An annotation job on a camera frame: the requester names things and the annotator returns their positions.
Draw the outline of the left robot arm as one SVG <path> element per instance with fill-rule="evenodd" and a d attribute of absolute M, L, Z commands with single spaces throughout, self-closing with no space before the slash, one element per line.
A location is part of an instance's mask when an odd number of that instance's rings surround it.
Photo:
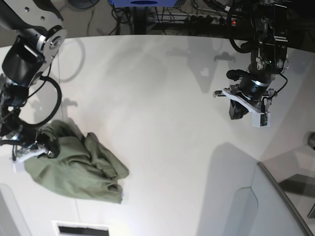
<path fill-rule="evenodd" d="M 254 36 L 253 40 L 237 46 L 232 34 L 232 16 L 245 6 L 249 7 Z M 234 0 L 226 24 L 231 46 L 239 53 L 251 55 L 246 71 L 229 70 L 226 74 L 236 83 L 221 91 L 230 99 L 230 118 L 241 119 L 251 113 L 253 126 L 268 126 L 271 117 L 268 108 L 281 91 L 269 86 L 276 75 L 282 74 L 287 58 L 287 6 L 283 0 Z"/>

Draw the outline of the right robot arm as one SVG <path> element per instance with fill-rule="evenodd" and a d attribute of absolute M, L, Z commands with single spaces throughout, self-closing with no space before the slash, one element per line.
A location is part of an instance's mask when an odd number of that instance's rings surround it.
<path fill-rule="evenodd" d="M 0 25 L 17 32 L 1 66 L 0 144 L 13 147 L 14 160 L 19 153 L 23 157 L 29 154 L 55 158 L 60 153 L 59 144 L 45 134 L 43 128 L 57 113 L 62 92 L 60 85 L 43 73 L 50 71 L 67 36 L 63 17 L 50 0 L 2 0 Z M 47 118 L 31 124 L 19 115 L 31 98 L 30 86 L 37 81 L 51 83 L 56 89 L 57 101 Z"/>

